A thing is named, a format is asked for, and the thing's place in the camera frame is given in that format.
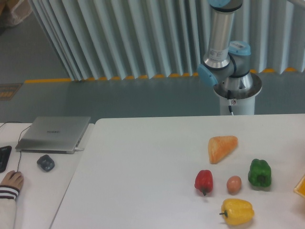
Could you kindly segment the person's hand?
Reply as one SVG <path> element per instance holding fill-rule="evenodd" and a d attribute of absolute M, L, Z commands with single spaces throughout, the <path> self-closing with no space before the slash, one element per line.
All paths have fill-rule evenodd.
<path fill-rule="evenodd" d="M 1 186 L 9 186 L 20 191 L 23 187 L 24 177 L 21 172 L 15 172 L 14 170 L 8 172 L 3 180 L 1 181 Z"/>

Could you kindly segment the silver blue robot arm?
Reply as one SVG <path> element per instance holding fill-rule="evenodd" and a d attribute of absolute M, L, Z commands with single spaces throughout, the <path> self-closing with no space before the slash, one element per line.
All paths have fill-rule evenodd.
<path fill-rule="evenodd" d="M 302 0 L 211 0 L 211 31 L 197 72 L 225 99 L 261 91 L 252 70 L 283 73 L 305 68 L 305 3 Z"/>

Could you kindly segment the white striped sleeve forearm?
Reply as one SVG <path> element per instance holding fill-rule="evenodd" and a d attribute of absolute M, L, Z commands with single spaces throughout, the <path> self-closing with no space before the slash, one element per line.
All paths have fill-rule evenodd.
<path fill-rule="evenodd" d="M 16 217 L 16 198 L 19 190 L 14 187 L 0 186 L 0 228 L 13 229 Z"/>

